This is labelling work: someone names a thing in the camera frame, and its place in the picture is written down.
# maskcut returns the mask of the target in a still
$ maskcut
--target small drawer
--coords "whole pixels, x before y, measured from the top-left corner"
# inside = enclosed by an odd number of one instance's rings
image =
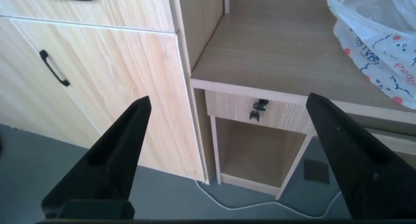
[[[3,14],[174,32],[169,0],[1,0]]]
[[[308,134],[314,127],[305,106],[269,101],[265,111],[258,111],[259,121],[250,119],[259,98],[205,91],[209,116],[252,123],[276,129]]]

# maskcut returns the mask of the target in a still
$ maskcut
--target gray floor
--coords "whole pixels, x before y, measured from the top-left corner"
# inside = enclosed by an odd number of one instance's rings
[[[0,223],[34,223],[44,218],[40,201],[86,149],[0,125]],[[319,141],[309,145],[304,158],[328,162]],[[300,164],[280,202],[311,216],[322,215],[339,192],[332,171],[330,184],[304,180]],[[229,207],[274,201],[274,197],[237,186],[202,185]],[[130,195],[137,219],[299,219],[278,205],[229,211],[213,203],[193,180],[138,167]],[[342,195],[325,218],[350,218]]]

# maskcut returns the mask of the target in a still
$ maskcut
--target wooden shelf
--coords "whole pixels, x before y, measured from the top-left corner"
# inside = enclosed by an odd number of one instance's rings
[[[192,72],[192,85],[235,93],[224,86],[232,84],[290,94],[285,98],[315,92],[333,101],[416,112],[365,78],[333,35],[334,24],[322,0],[237,0]]]
[[[244,187],[244,183],[252,183],[256,186],[251,189],[277,195],[306,135],[220,118],[216,125],[221,129],[218,139],[223,139],[218,148],[225,149],[222,177],[240,179],[224,182]]]

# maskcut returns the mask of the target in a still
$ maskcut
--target plastic bag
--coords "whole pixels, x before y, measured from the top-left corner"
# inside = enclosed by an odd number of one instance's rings
[[[416,0],[327,0],[344,52],[395,102],[416,109]]]

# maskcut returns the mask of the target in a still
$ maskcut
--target wooden cabinet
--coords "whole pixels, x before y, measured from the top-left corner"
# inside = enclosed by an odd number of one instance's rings
[[[4,14],[175,32],[169,0],[0,0]]]
[[[99,132],[9,19],[0,18],[0,122],[90,147]]]
[[[190,61],[214,31],[223,0],[0,2],[0,18],[12,22],[10,35],[2,35],[12,48],[1,48],[7,64],[1,68],[2,124],[90,147],[148,95],[152,111],[139,164],[209,182],[215,172],[211,131],[206,111],[197,112],[205,98],[190,87]],[[20,41],[24,53],[14,45]]]
[[[67,91],[103,134],[135,100],[152,111],[140,164],[203,180],[175,34],[14,19],[69,80]]]
[[[219,182],[280,197],[315,129],[313,92],[334,102],[411,165],[416,110],[371,84],[333,35],[325,0],[226,0],[226,11],[192,70],[205,90]],[[254,103],[269,103],[250,120]]]

